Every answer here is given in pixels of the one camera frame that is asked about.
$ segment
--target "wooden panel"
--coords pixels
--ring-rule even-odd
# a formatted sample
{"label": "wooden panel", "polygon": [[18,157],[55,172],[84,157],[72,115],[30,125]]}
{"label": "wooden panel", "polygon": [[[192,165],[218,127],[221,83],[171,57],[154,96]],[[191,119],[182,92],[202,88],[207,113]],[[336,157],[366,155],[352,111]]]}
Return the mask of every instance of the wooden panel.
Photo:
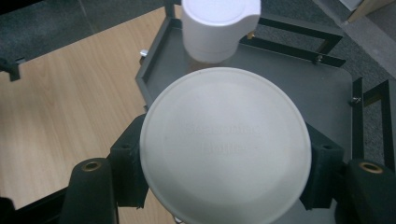
{"label": "wooden panel", "polygon": [[[0,74],[0,195],[20,208],[68,184],[81,161],[106,157],[145,105],[134,77],[164,18],[160,8]],[[174,223],[150,193],[121,223]]]}
{"label": "wooden panel", "polygon": [[352,13],[348,21],[353,22],[356,19],[363,17],[370,12],[373,12],[387,4],[393,2],[394,0],[364,0],[358,8]]}

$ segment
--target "round white object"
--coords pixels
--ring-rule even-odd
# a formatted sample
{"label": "round white object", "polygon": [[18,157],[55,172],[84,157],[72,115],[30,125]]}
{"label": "round white object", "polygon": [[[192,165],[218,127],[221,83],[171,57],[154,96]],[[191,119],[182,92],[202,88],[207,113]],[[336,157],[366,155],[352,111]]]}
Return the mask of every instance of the round white object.
{"label": "round white object", "polygon": [[304,190],[309,135],[291,99],[235,68],[188,74],[149,109],[140,159],[152,192],[189,224],[270,223]]}
{"label": "round white object", "polygon": [[261,15],[260,0],[182,0],[181,5],[184,47],[202,63],[231,57]]}

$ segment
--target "white round lid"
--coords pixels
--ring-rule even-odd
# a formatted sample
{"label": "white round lid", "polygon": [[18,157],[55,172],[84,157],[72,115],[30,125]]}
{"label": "white round lid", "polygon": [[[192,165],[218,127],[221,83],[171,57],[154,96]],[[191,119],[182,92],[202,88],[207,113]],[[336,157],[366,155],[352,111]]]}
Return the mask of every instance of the white round lid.
{"label": "white round lid", "polygon": [[148,185],[194,223],[270,223],[304,190],[311,165],[304,120],[267,79],[235,68],[186,75],[149,109],[140,137]]}

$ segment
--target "wooden table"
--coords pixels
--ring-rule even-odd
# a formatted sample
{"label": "wooden table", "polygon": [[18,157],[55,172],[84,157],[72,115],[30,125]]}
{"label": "wooden table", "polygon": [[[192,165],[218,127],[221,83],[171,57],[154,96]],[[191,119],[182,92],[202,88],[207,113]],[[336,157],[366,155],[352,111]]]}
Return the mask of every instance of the wooden table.
{"label": "wooden table", "polygon": [[[68,185],[81,161],[106,157],[144,113],[134,81],[139,51],[149,49],[163,8],[0,74],[0,195],[17,208]],[[120,223],[174,223],[148,194],[145,209],[121,208]]]}

